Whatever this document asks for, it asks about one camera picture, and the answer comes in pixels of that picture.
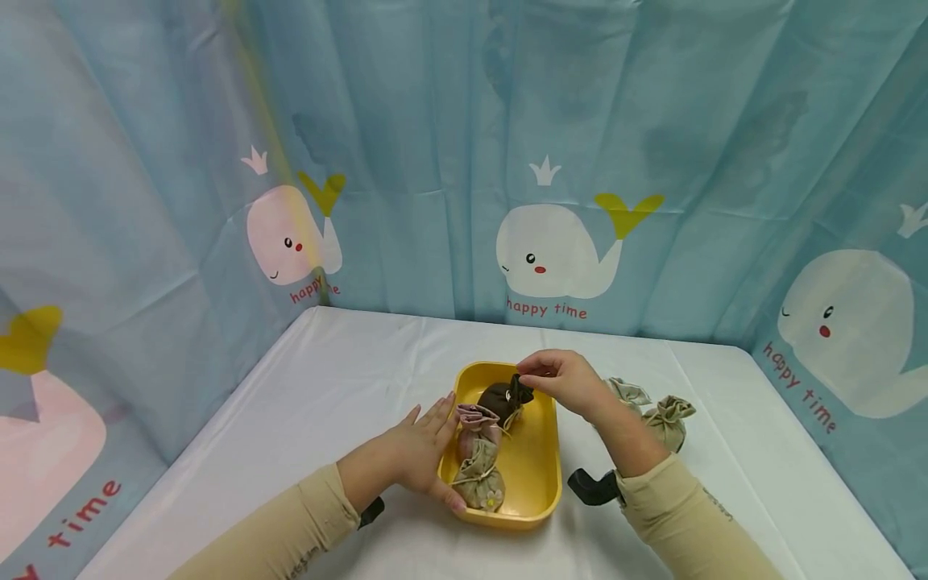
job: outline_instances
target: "pink pouch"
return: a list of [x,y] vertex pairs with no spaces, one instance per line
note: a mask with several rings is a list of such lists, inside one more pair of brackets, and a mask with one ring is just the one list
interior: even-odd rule
[[483,437],[493,445],[499,446],[502,431],[499,429],[499,415],[485,406],[473,404],[458,405],[461,419],[461,431],[458,433],[458,459],[463,461],[473,453],[473,440]]

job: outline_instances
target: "yellow whale tail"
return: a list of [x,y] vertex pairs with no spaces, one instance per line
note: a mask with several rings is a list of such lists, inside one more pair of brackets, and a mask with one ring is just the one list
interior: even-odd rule
[[0,336],[0,368],[26,376],[45,370],[62,318],[57,306],[35,308],[13,318],[9,334]]
[[644,218],[661,207],[661,204],[664,203],[664,196],[652,195],[647,197],[631,211],[625,206],[622,198],[614,193],[600,193],[593,200],[609,214],[612,227],[615,228],[615,238],[625,239],[638,224],[644,221]]
[[345,176],[342,174],[330,176],[322,189],[319,189],[319,186],[316,185],[313,178],[304,172],[297,172],[296,176],[303,182],[303,186],[309,191],[309,195],[313,196],[313,199],[316,200],[316,204],[318,204],[319,209],[322,210],[322,214],[326,217],[331,217],[332,208],[335,207],[335,202],[338,201],[342,193],[342,188],[345,187]]

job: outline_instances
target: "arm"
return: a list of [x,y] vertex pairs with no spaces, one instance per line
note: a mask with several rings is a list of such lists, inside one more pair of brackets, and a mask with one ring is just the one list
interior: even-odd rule
[[779,580],[760,547],[580,354],[547,350],[517,366],[520,381],[589,421],[606,445],[632,528],[677,580]]
[[447,396],[421,419],[416,406],[383,435],[281,492],[177,569],[169,580],[292,580],[313,558],[357,529],[363,511],[399,483],[464,509],[438,479],[438,461],[458,425]]
[[358,513],[393,481],[372,440],[262,505],[181,566],[170,580],[297,578],[357,529]]
[[775,580],[781,576],[730,513],[626,406],[595,413],[616,467],[623,513],[677,580]]

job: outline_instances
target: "blue curtain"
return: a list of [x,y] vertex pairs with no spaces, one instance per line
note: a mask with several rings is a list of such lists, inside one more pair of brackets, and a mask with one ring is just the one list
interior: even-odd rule
[[318,301],[250,249],[289,180],[219,8],[0,3],[0,577],[75,577]]
[[336,305],[733,343],[928,578],[928,4],[242,2]]
[[[76,575],[325,296],[738,344],[928,579],[926,17],[4,3],[0,466],[29,457],[11,433],[54,425],[43,397],[86,426],[0,574]],[[93,535],[60,524],[97,496]]]

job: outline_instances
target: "white crown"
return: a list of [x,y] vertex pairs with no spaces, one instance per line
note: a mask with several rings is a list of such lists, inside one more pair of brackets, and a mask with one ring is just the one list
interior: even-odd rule
[[902,208],[902,226],[896,233],[903,238],[911,238],[912,234],[928,226],[928,220],[924,219],[925,212],[928,211],[928,201],[917,210],[905,203],[899,207]]
[[243,157],[241,162],[251,167],[258,175],[267,173],[267,151],[258,155],[258,150],[254,148],[254,145],[251,146],[251,158]]
[[534,163],[529,163],[529,167],[532,168],[532,171],[535,172],[535,181],[538,182],[538,185],[541,187],[550,187],[551,180],[554,179],[554,174],[557,173],[560,169],[560,165],[555,165],[551,167],[551,162],[548,160],[548,156],[545,156],[545,162],[541,164],[541,167],[538,167]]

